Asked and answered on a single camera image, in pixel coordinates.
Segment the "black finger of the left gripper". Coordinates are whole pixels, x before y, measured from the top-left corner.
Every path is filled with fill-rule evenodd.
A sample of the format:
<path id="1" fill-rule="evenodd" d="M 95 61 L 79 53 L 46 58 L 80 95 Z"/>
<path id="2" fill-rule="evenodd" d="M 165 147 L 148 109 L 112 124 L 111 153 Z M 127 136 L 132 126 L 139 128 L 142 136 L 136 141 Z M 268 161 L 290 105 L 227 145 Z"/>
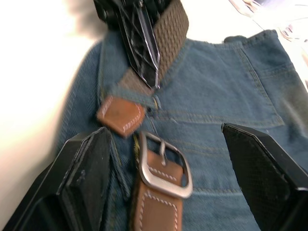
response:
<path id="1" fill-rule="evenodd" d="M 156 22 L 165 9 L 169 6 L 171 0 L 145 0 L 145 6 L 151 22 Z"/>
<path id="2" fill-rule="evenodd" d="M 123 0 L 117 16 L 131 67 L 149 88 L 158 88 L 160 53 L 146 1 Z"/>

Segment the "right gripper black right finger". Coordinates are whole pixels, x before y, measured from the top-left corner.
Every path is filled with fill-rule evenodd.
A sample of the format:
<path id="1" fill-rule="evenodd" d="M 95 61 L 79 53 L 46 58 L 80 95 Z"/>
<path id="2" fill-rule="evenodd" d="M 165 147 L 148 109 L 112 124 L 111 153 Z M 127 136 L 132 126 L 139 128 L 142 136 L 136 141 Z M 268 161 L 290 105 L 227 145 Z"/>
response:
<path id="1" fill-rule="evenodd" d="M 270 135 L 221 126 L 232 168 L 262 231 L 308 229 L 308 173 Z"/>

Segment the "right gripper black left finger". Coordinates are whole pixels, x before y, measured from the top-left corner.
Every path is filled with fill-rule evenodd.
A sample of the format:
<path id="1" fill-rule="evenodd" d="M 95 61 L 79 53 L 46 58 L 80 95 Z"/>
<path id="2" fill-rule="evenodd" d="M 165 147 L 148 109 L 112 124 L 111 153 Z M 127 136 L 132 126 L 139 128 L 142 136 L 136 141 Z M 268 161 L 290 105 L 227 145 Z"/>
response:
<path id="1" fill-rule="evenodd" d="M 68 139 L 4 226 L 5 231 L 100 230 L 109 177 L 107 128 Z"/>

